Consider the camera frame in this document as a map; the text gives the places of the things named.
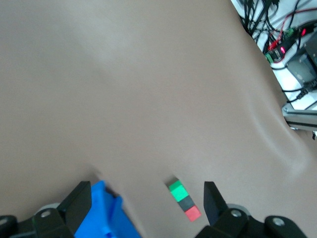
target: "red block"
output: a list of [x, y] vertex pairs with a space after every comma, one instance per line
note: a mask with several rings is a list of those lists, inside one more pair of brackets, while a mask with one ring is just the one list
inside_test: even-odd
[[193, 207], [191, 207], [190, 209], [188, 209], [185, 212], [186, 216], [188, 217], [188, 219], [193, 222], [194, 220], [196, 220], [197, 218], [199, 218], [202, 214], [200, 213], [200, 211], [198, 210], [198, 207], [195, 205]]

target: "bolt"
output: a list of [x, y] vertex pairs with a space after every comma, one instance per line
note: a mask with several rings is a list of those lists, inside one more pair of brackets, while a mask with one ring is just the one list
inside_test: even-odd
[[234, 217], [241, 217], [242, 216], [241, 212], [239, 212], [238, 210], [232, 210], [231, 215]]
[[282, 227], [285, 225], [284, 221], [278, 217], [274, 217], [273, 222], [274, 222], [274, 224], [276, 224], [279, 227]]
[[41, 217], [44, 218], [44, 217], [49, 216], [50, 214], [51, 214], [50, 210], [47, 210], [47, 211], [45, 211], [45, 212], [43, 212], [43, 213], [41, 214]]
[[8, 218], [3, 218], [0, 220], [0, 226], [4, 225], [8, 221]]

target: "silver screw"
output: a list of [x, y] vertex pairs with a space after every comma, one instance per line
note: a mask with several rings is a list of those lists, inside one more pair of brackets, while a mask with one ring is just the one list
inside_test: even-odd
[[232, 210], [231, 215], [234, 217], [241, 217], [242, 216], [241, 212], [239, 212], [238, 210]]
[[50, 212], [50, 210], [48, 210], [48, 211], [43, 212], [43, 213], [41, 214], [41, 217], [44, 218], [44, 217], [49, 216], [50, 214], [51, 214], [51, 212]]
[[8, 218], [3, 218], [0, 220], [0, 226], [4, 225], [8, 221]]
[[279, 227], [282, 227], [285, 225], [284, 221], [278, 217], [274, 217], [273, 222], [274, 222], [274, 224], [276, 224]]

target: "blue object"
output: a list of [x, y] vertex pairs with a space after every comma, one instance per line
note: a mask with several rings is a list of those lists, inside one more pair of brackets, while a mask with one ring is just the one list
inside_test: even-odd
[[122, 210], [122, 198], [106, 192], [104, 181], [91, 187], [92, 206], [75, 238], [141, 238]]

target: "beige tabletop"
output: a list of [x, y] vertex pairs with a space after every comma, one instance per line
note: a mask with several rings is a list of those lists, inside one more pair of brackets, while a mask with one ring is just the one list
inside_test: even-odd
[[317, 234], [317, 147], [230, 0], [0, 2], [0, 213], [19, 220], [81, 180], [122, 195], [144, 238], [193, 238], [165, 186], [204, 181], [260, 221]]

